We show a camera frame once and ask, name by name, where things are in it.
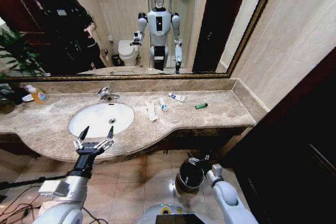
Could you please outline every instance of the chrome faucet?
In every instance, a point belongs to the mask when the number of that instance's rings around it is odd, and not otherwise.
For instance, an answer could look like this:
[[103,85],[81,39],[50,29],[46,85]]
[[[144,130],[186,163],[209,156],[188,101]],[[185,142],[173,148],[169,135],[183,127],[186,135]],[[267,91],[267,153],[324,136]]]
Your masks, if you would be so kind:
[[101,102],[110,102],[112,100],[116,100],[120,98],[119,95],[112,94],[108,87],[104,87],[101,90],[99,90],[97,95],[100,96],[99,101]]

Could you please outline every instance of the gold mirror frame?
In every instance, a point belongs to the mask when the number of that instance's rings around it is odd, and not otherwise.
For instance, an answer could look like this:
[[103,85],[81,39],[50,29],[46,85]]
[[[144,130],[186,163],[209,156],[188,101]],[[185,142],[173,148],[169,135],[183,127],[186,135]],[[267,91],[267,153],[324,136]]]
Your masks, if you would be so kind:
[[259,0],[252,17],[245,29],[236,52],[231,60],[226,73],[185,73],[185,74],[151,74],[131,76],[51,76],[51,77],[9,77],[0,82],[39,82],[39,81],[107,81],[107,80],[143,80],[143,79],[205,79],[205,78],[230,78],[238,60],[240,59],[248,40],[250,39],[259,18],[268,0]]

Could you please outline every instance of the white paper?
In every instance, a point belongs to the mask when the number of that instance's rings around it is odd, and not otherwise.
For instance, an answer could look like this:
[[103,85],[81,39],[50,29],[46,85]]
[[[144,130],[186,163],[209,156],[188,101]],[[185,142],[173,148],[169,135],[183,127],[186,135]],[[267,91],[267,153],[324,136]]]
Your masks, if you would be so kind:
[[147,106],[149,120],[153,122],[158,119],[157,115],[155,115],[154,102],[145,102],[145,104]]

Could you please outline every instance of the man's hand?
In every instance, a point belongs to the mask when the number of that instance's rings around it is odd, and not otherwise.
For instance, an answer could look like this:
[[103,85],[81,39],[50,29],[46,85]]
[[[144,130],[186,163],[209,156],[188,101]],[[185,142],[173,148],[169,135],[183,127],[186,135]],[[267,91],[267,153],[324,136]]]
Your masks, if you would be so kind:
[[89,33],[88,38],[92,38],[93,32],[96,30],[96,25],[94,23],[91,23],[87,28],[84,29],[84,31],[87,31]]

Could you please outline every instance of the soap dispenser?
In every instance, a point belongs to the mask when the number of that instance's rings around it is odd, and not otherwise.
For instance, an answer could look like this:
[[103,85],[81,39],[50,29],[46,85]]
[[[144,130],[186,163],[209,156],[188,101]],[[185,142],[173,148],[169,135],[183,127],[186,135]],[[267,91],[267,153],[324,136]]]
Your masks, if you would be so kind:
[[27,85],[26,89],[31,93],[35,102],[38,104],[43,104],[49,99],[49,95],[45,94],[43,91],[33,87],[32,85]]

